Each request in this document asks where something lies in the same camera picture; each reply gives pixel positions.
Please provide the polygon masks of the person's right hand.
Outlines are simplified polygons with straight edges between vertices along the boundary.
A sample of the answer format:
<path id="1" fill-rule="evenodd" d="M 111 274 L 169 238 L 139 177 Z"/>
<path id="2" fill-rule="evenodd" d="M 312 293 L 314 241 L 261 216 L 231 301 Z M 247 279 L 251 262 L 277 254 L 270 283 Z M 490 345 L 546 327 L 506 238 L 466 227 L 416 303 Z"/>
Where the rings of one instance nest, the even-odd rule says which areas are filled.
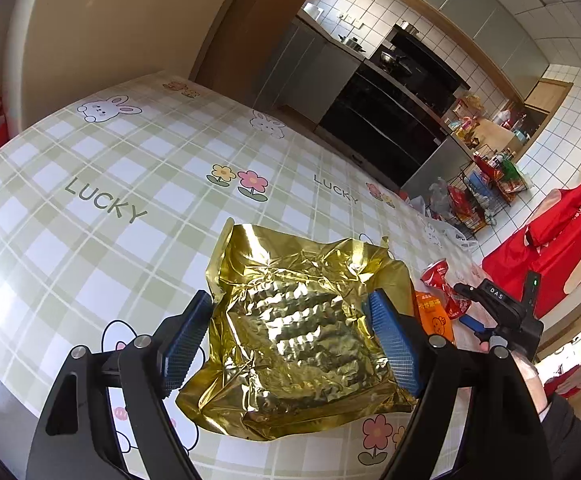
<path id="1" fill-rule="evenodd" d="M 541 382 L 537 368 L 529 359 L 522 354 L 519 354 L 519 352 L 513 352 L 512 356 L 519 368 L 522 378 L 524 378 L 524 382 L 531 398 L 533 399 L 533 404 L 535 404 L 539 419 L 543 420 L 545 415 L 548 414 L 551 404 L 545 394 L 545 389 L 543 388 L 543 383 Z"/>

